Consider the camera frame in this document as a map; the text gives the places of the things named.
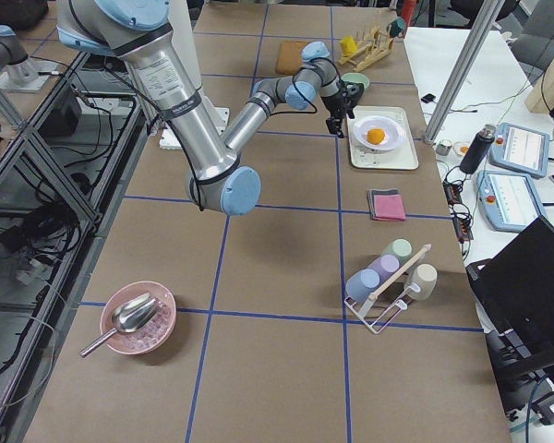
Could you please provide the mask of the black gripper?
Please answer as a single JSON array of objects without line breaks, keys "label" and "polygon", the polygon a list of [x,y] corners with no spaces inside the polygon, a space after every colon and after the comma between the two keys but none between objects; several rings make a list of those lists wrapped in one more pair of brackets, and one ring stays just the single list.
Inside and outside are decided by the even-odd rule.
[{"label": "black gripper", "polygon": [[337,138],[345,138],[343,132],[343,119],[349,111],[349,93],[344,82],[337,83],[338,90],[330,96],[322,96],[322,102],[330,113],[325,120],[327,129],[331,135]]}]

